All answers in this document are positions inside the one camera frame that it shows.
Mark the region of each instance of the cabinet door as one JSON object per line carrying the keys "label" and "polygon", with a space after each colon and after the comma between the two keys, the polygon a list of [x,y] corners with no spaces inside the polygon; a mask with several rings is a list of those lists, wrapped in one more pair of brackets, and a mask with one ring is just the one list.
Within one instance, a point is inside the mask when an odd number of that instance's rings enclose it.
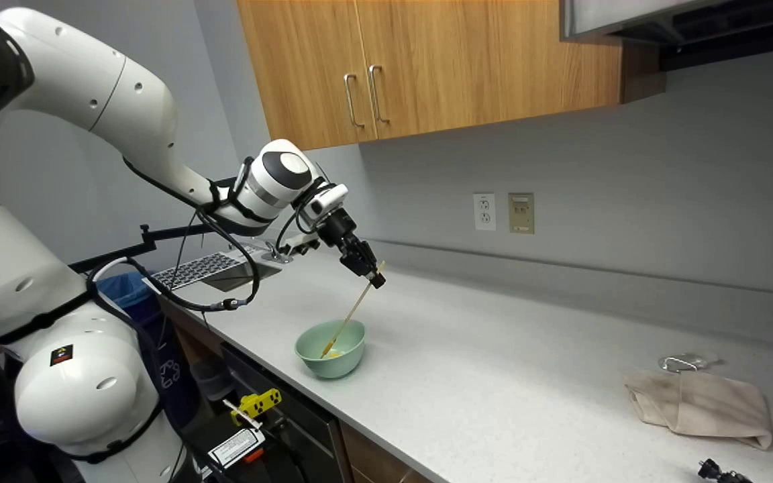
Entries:
{"label": "cabinet door", "polygon": [[558,0],[356,0],[382,138],[621,103],[621,47],[562,43]]}
{"label": "cabinet door", "polygon": [[272,138],[300,149],[372,138],[354,0],[238,0]]}

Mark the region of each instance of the range hood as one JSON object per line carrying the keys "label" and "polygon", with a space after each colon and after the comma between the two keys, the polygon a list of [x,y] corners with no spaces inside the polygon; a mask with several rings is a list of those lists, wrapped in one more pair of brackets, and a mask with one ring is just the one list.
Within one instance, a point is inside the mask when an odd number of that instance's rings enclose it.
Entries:
{"label": "range hood", "polygon": [[562,0],[564,38],[660,47],[666,69],[773,52],[773,0]]}

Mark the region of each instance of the cabinet handle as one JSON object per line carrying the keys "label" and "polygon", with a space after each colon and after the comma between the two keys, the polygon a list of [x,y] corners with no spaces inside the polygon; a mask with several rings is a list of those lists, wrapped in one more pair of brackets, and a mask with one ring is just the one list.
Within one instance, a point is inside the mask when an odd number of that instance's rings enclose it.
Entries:
{"label": "cabinet handle", "polygon": [[359,130],[359,132],[362,132],[364,124],[356,122],[356,103],[354,103],[356,76],[346,72],[346,76],[340,79],[340,84],[343,84],[343,99],[346,99],[346,107],[350,107],[350,124],[352,124],[352,130]]}
{"label": "cabinet handle", "polygon": [[385,68],[382,65],[371,65],[368,68],[368,98],[371,98],[371,110],[375,116],[378,124],[390,124],[390,118],[385,116],[382,110],[382,98],[378,98],[378,79],[385,76]]}

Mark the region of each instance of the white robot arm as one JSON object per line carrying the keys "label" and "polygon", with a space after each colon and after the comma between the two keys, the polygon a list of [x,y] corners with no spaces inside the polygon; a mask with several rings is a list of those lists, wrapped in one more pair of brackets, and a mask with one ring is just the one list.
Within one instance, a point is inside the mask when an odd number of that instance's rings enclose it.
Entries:
{"label": "white robot arm", "polygon": [[[120,151],[150,185],[232,234],[262,234],[285,208],[340,264],[382,287],[375,259],[343,213],[346,187],[285,140],[268,142],[233,183],[178,162],[174,103],[163,80],[115,48],[26,8],[0,13],[0,122],[10,110],[60,116]],[[21,428],[77,456],[85,480],[170,480],[178,437],[120,316],[85,297],[72,275],[0,208],[0,344],[25,363]]]}

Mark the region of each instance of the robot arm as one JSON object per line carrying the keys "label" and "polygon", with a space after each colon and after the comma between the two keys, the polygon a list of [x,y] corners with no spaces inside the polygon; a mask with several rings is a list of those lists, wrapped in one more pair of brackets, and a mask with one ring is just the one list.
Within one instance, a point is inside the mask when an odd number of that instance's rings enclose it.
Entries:
{"label": "robot arm", "polygon": [[29,8],[0,13],[0,118],[9,110],[44,110],[107,140],[132,171],[232,234],[257,236],[292,208],[309,230],[340,249],[343,265],[385,285],[340,209],[346,187],[319,177],[292,142],[268,142],[232,185],[202,177],[178,158],[174,103],[160,79]]}

